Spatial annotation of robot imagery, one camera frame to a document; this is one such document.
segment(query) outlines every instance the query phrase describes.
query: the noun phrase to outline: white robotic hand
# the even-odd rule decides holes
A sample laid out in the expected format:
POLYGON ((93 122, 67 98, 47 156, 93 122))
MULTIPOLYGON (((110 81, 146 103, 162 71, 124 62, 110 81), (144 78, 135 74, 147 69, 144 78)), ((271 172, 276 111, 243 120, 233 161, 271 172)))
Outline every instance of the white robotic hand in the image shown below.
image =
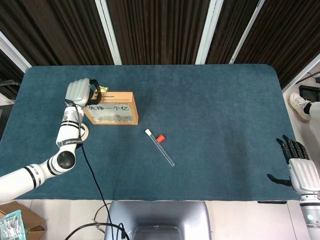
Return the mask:
POLYGON ((67 108, 56 138, 59 151, 42 164, 31 164, 0 177, 0 202, 9 201, 42 185, 46 179, 70 171, 76 164, 75 150, 81 140, 83 108, 98 104, 101 100, 99 84, 88 78, 71 82, 65 95, 67 108), (96 100, 91 100, 94 85, 98 91, 96 100))
POLYGON ((277 138, 289 168, 290 180, 277 179, 271 174, 268 178, 276 183, 292 187, 301 195, 299 202, 311 240, 320 239, 320 178, 315 163, 310 160, 306 148, 299 142, 283 136, 277 138))

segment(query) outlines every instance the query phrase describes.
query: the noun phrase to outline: wooden frame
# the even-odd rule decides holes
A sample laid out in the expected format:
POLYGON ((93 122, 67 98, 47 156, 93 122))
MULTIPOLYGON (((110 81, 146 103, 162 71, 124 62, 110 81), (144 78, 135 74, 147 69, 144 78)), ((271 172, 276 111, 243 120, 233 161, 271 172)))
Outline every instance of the wooden frame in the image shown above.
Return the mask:
POLYGON ((95 125, 138 125, 133 92, 102 92, 100 103, 86 106, 83 112, 95 125))

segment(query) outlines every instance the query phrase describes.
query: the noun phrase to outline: red cap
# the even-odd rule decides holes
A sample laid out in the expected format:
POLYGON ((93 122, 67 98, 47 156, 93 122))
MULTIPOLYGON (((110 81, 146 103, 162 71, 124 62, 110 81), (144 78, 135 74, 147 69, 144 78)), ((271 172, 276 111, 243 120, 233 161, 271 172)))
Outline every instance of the red cap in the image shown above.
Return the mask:
POLYGON ((158 143, 161 143, 161 142, 163 142, 165 139, 166 139, 165 136, 163 136, 162 134, 160 134, 160 135, 158 136, 158 138, 156 139, 156 141, 157 141, 158 143))

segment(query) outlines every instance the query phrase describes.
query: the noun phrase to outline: blue felt surface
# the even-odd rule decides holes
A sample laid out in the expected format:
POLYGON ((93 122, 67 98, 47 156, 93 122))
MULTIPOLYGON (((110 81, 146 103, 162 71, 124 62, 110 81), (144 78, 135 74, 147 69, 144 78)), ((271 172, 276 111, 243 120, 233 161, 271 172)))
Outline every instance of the blue felt surface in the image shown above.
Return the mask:
MULTIPOLYGON (((92 125, 84 148, 109 200, 288 200, 276 138, 294 138, 274 69, 261 64, 37 66, 24 75, 0 142, 0 176, 54 155, 68 84, 97 79, 134 92, 138 126, 92 125), (151 139, 163 147, 172 168, 151 139)), ((100 199, 81 150, 73 170, 25 199, 100 199)))

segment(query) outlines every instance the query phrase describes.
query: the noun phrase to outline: person's foot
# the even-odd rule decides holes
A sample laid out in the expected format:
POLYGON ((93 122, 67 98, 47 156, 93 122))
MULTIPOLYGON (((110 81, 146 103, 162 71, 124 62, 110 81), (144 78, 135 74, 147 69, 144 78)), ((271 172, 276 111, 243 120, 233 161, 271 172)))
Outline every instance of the person's foot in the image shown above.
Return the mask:
POLYGON ((292 93, 288 99, 288 104, 292 110, 295 111, 298 118, 303 122, 310 121, 311 117, 310 114, 306 114, 304 112, 304 108, 306 105, 310 103, 310 101, 305 100, 303 97, 299 96, 297 93, 292 93))

